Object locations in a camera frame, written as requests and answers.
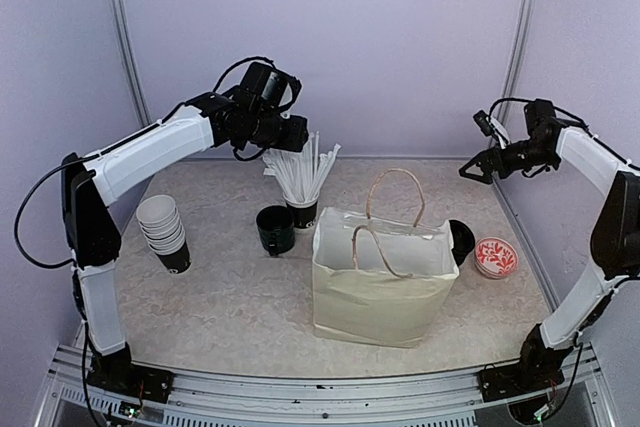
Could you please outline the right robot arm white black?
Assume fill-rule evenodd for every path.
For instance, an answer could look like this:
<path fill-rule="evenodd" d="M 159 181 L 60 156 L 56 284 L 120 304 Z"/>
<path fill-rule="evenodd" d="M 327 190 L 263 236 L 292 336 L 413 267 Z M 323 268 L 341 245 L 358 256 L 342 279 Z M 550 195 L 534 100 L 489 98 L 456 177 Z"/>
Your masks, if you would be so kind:
<path fill-rule="evenodd" d="M 490 185 L 519 172 L 533 178 L 567 163 L 603 196 L 590 237 L 588 263 L 557 309 L 524 341 L 511 380 L 535 389 L 561 367 L 583 332 L 604 313 L 621 287 L 639 278 L 639 168 L 592 133 L 586 122 L 549 100 L 523 100 L 527 139 L 512 142 L 491 110 L 473 120 L 494 146 L 472 157 L 459 174 Z"/>

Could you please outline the cream paper takeout bag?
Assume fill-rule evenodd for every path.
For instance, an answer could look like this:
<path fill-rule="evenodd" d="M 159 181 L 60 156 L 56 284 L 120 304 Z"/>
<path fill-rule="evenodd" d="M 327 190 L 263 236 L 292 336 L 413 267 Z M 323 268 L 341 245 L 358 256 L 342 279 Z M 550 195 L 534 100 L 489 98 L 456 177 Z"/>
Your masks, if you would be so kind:
<path fill-rule="evenodd" d="M 313 327 L 344 342 L 414 348 L 459 277 L 448 222 L 326 207 L 312 243 Z"/>

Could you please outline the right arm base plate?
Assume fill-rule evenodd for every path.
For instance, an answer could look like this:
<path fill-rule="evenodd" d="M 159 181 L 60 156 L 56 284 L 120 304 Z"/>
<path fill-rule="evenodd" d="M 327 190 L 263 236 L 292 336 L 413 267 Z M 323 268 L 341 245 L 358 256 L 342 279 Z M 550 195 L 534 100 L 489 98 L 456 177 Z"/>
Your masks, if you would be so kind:
<path fill-rule="evenodd" d="M 484 402 L 516 397 L 562 384 L 565 380 L 561 369 L 526 370 L 519 362 L 495 366 L 489 364 L 477 374 Z"/>

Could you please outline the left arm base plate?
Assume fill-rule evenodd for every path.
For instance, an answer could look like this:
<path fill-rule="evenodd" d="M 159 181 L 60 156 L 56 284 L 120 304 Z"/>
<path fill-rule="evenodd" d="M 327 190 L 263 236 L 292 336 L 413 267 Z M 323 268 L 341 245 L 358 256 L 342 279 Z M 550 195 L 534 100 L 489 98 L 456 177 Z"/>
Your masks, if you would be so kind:
<path fill-rule="evenodd" d="M 87 383 L 105 391 L 143 401 L 165 404 L 173 385 L 174 374 L 168 370 L 137 364 L 94 365 Z"/>

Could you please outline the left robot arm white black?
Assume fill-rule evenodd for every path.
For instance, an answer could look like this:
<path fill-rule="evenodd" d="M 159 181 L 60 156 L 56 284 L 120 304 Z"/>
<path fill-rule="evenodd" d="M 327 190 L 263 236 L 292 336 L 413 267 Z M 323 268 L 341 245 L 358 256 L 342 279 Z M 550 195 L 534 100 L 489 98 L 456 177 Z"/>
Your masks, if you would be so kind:
<path fill-rule="evenodd" d="M 235 152 L 299 153 L 307 120 L 287 112 L 302 84 L 264 57 L 244 59 L 240 83 L 178 104 L 166 117 L 102 150 L 70 154 L 61 170 L 62 208 L 77 292 L 102 377 L 121 392 L 133 390 L 140 371 L 131 362 L 117 306 L 115 263 L 121 236 L 108 208 L 123 194 L 172 164 L 225 144 Z"/>

